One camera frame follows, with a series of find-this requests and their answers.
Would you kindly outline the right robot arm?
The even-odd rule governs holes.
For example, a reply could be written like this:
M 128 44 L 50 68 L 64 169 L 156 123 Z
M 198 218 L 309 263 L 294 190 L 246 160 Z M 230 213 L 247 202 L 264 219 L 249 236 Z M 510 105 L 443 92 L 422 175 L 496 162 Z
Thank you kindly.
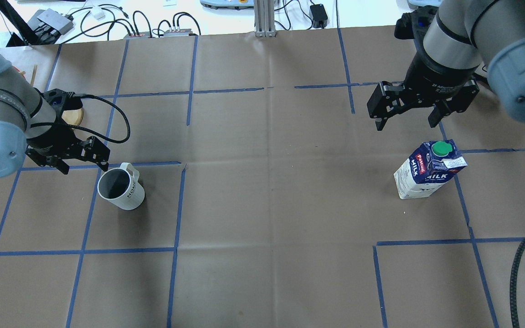
M 465 112 L 481 65 L 508 116 L 525 124 L 525 0 L 444 0 L 404 13 L 394 35 L 416 52 L 402 83 L 381 81 L 367 102 L 377 130 L 413 108 L 432 108 L 432 128 Z

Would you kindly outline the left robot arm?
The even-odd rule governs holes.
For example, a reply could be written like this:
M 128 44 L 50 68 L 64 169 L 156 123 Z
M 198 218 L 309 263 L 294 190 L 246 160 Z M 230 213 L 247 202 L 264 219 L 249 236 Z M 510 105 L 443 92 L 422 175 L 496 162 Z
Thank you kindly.
M 81 140 L 75 125 L 62 118 L 83 107 L 83 99 L 60 89 L 40 92 L 0 54 L 0 177 L 19 170 L 25 158 L 40 167 L 69 172 L 68 159 L 91 162 L 108 170 L 110 150 L 98 137 Z

